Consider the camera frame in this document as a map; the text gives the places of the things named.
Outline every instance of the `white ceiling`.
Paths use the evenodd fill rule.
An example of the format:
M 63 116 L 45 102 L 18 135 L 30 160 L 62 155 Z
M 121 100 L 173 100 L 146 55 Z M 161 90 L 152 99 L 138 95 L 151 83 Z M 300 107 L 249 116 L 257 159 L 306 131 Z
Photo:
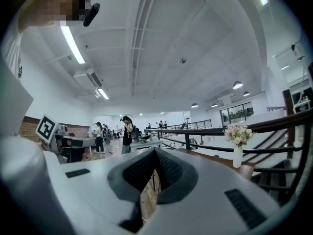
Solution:
M 189 108 L 191 101 L 207 103 L 233 92 L 236 80 L 244 87 L 234 92 L 233 101 L 241 100 L 243 91 L 261 92 L 259 71 L 266 52 L 264 56 L 260 51 L 258 39 L 264 36 L 256 33 L 240 0 L 91 1 L 101 5 L 91 25 L 71 27 L 85 65 L 71 55 L 59 27 L 37 29 L 38 37 L 28 40 L 44 46 L 38 56 L 67 79 L 77 95 L 88 92 L 72 77 L 87 67 L 108 90 L 110 100 L 91 97 L 99 105 L 130 100 L 140 104 L 154 97 L 167 105 L 171 99 L 187 99 Z M 185 64 L 179 62 L 182 57 Z

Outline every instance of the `window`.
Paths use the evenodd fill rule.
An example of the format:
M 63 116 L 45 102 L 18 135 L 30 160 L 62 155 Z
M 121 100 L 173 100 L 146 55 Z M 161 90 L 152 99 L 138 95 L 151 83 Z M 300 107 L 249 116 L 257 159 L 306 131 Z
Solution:
M 221 110 L 221 118 L 223 126 L 231 123 L 243 123 L 254 114 L 252 103 L 246 103 Z

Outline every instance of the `floor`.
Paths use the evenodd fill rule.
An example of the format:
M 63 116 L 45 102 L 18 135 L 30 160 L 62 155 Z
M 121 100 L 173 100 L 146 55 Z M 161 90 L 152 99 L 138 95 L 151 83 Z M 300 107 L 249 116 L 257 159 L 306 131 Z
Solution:
M 95 147 L 91 149 L 92 154 L 90 154 L 89 151 L 86 150 L 86 152 L 83 154 L 83 161 L 92 161 L 106 159 L 114 156 L 121 156 L 122 142 L 123 139 L 113 139 L 110 145 L 104 146 L 104 150 L 106 152 L 105 154 L 96 153 Z M 154 177 L 154 179 L 156 190 L 154 191 L 153 181 L 152 179 L 150 179 L 140 196 L 141 215 L 143 223 L 147 222 L 147 220 L 151 217 L 156 209 L 159 181 L 157 177 Z

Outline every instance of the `pink flowers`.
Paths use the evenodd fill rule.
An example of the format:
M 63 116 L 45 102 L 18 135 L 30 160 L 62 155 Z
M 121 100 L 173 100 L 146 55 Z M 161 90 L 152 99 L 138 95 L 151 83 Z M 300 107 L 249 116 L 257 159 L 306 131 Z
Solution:
M 231 141 L 237 146 L 246 145 L 254 134 L 251 129 L 248 129 L 248 126 L 242 126 L 240 124 L 230 124 L 224 130 L 226 140 Z

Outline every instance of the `white vase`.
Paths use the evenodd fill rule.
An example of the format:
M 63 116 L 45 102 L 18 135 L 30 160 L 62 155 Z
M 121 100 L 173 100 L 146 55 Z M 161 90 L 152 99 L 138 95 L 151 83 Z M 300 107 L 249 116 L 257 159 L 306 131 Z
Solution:
M 243 160 L 243 147 L 235 146 L 233 154 L 233 166 L 235 168 L 239 168 L 241 166 L 242 160 Z

